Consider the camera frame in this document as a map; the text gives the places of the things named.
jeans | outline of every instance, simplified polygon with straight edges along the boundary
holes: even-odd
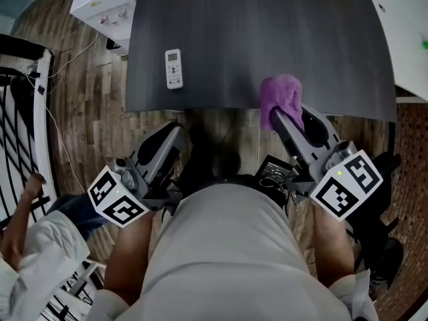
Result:
[[[94,230],[108,222],[95,212],[88,193],[79,196],[63,195],[53,203],[47,214],[52,211],[60,211],[70,219],[85,241]]]

brick wall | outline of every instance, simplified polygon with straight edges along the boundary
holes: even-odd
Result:
[[[401,271],[376,302],[379,318],[399,320],[428,287],[428,105],[397,106],[395,153],[403,160],[393,177],[393,202],[383,215],[399,225],[391,233],[402,242]]]

person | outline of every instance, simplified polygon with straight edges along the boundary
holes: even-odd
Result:
[[[150,262],[153,214],[119,231],[86,320],[378,320],[369,272],[354,274],[344,224],[312,207],[312,277],[269,193],[239,177],[213,184],[210,165],[195,162],[203,153],[211,160],[212,148],[193,143],[177,181],[186,197],[173,217],[165,214]]]
[[[44,178],[28,180],[0,243],[0,320],[33,321],[58,288],[89,255],[86,240],[107,220],[87,193],[65,195],[48,214],[28,226],[32,201]]]

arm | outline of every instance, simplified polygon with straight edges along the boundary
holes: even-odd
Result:
[[[315,203],[313,207],[316,272],[318,280],[329,288],[340,278],[354,274],[354,254],[344,222]]]
[[[114,292],[130,306],[139,299],[148,265],[148,245],[153,214],[121,229],[107,263],[104,289]]]
[[[15,271],[17,271],[21,261],[25,245],[31,203],[37,197],[44,182],[45,180],[40,174],[31,176],[1,240],[0,252],[3,255],[3,259]]]

white cable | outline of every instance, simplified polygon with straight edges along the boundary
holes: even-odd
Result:
[[[51,118],[52,118],[52,120],[53,120],[53,123],[55,124],[56,130],[57,130],[57,132],[58,132],[58,138],[60,139],[60,141],[61,141],[61,143],[62,143],[62,146],[64,147],[64,150],[65,150],[65,152],[66,152],[66,154],[67,154],[68,160],[69,160],[69,162],[70,162],[70,166],[71,166],[71,168],[72,168],[72,172],[73,172],[74,178],[77,180],[77,182],[79,183],[80,188],[81,188],[81,189],[82,189],[82,191],[85,193],[85,192],[86,192],[86,190],[85,190],[85,189],[83,189],[82,184],[80,183],[80,181],[79,181],[79,179],[78,179],[78,177],[77,177],[76,173],[74,172],[74,168],[73,168],[72,160],[71,160],[71,158],[70,158],[70,155],[68,154],[68,151],[67,151],[66,145],[64,144],[64,141],[62,141],[61,133],[60,133],[60,130],[59,130],[59,128],[58,128],[58,125],[56,124],[56,120],[55,120],[54,116],[52,115],[51,111],[50,111],[47,107],[45,107],[45,108],[46,108],[47,112],[49,113],[49,115],[51,116]]]
[[[21,73],[21,74],[23,74],[23,75],[25,75],[25,77],[27,78],[28,82],[33,86],[33,88],[34,88],[34,90],[35,90],[35,86],[34,86],[33,82],[31,82],[31,81],[30,81],[30,79],[29,79],[28,75],[27,75],[27,74],[24,74],[23,72],[20,72],[20,73]]]
[[[47,78],[54,78],[55,76],[57,76],[60,72],[62,72],[64,70],[64,68],[66,66],[68,66],[68,64],[72,63],[77,57],[79,57],[82,53],[84,53],[87,49],[89,49],[91,46],[93,46],[96,42],[96,40],[98,39],[98,32],[96,33],[95,39],[94,41],[89,44],[85,49],[83,49],[81,52],[79,52],[77,55],[75,55],[70,61],[68,61],[67,63],[64,64],[64,66],[54,75],[52,76],[48,76]]]

